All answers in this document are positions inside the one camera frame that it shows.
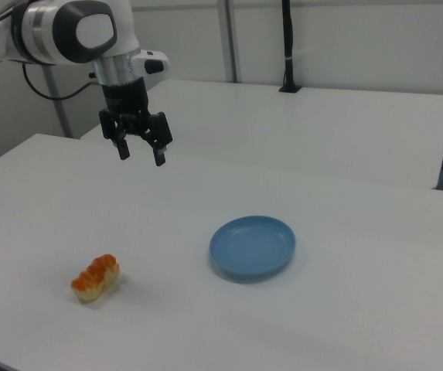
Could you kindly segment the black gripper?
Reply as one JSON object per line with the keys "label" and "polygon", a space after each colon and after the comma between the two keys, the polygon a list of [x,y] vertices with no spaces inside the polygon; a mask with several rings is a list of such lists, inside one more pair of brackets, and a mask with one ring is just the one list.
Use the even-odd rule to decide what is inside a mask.
{"label": "black gripper", "polygon": [[[111,140],[118,150],[121,160],[130,157],[126,133],[140,135],[152,147],[155,164],[165,164],[165,151],[172,142],[169,123],[163,112],[150,114],[145,79],[120,86],[102,86],[107,108],[99,112],[101,130],[107,140]],[[131,126],[124,129],[118,119],[121,114],[136,118]]]}

